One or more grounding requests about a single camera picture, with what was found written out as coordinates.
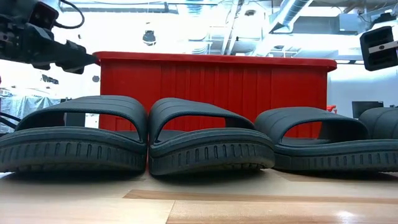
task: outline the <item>slide sandal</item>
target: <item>slide sandal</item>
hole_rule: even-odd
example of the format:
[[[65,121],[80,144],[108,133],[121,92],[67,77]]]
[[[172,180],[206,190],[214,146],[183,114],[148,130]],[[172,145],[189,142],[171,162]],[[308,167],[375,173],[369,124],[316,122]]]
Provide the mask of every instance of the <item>slide sandal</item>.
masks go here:
[[[363,112],[359,120],[368,128],[371,139],[398,142],[398,108],[372,108]]]
[[[137,132],[66,127],[65,113],[110,114]],[[35,111],[0,138],[0,172],[130,170],[146,167],[147,114],[126,96],[86,96]]]
[[[166,131],[181,116],[225,118],[225,128]],[[250,120],[207,103],[164,98],[149,113],[149,169],[153,175],[209,170],[265,169],[274,165],[271,140]]]
[[[318,139],[285,138],[296,125],[322,122]],[[369,139],[365,125],[318,108],[279,108],[261,113],[256,129],[275,143],[275,169],[395,171],[398,142]]]

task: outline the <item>red plastic container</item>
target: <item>red plastic container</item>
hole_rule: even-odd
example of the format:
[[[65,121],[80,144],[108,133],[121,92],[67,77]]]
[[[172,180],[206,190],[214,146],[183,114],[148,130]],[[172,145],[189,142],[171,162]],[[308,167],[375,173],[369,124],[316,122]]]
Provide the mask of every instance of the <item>red plastic container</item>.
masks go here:
[[[327,73],[334,60],[220,55],[97,52],[101,94],[124,95],[150,110],[159,99],[177,97],[211,103],[254,121],[265,110],[287,106],[326,109]],[[165,129],[191,131],[223,126],[223,119],[184,117]],[[128,121],[101,116],[99,127],[133,130]],[[316,137],[318,125],[301,125],[289,136]]]

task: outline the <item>wooden floor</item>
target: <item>wooden floor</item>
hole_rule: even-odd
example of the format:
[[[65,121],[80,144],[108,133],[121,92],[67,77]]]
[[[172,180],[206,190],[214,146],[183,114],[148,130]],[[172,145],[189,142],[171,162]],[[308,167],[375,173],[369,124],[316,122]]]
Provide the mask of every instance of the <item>wooden floor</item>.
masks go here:
[[[398,223],[398,174],[0,174],[0,224]]]

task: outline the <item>bin rim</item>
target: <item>bin rim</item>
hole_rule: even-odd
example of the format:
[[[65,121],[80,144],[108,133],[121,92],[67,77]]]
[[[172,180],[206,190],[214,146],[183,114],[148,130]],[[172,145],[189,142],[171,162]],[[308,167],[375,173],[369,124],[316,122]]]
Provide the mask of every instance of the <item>bin rim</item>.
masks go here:
[[[337,62],[332,59],[320,58],[278,58],[278,57],[248,57],[232,55],[191,55],[191,54],[153,54],[135,52],[95,52],[98,57],[97,65],[102,60],[136,60],[136,61],[163,61],[163,62],[201,62],[201,63],[230,63],[254,64],[280,67],[310,67],[323,68],[328,72],[336,70]]]

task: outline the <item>monitor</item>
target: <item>monitor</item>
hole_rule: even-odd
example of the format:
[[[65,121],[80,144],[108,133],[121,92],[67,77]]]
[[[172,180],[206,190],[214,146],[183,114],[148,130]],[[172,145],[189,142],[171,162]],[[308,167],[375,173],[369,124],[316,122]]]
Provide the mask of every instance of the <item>monitor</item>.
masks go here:
[[[353,118],[359,118],[368,109],[384,107],[383,101],[353,101]]]

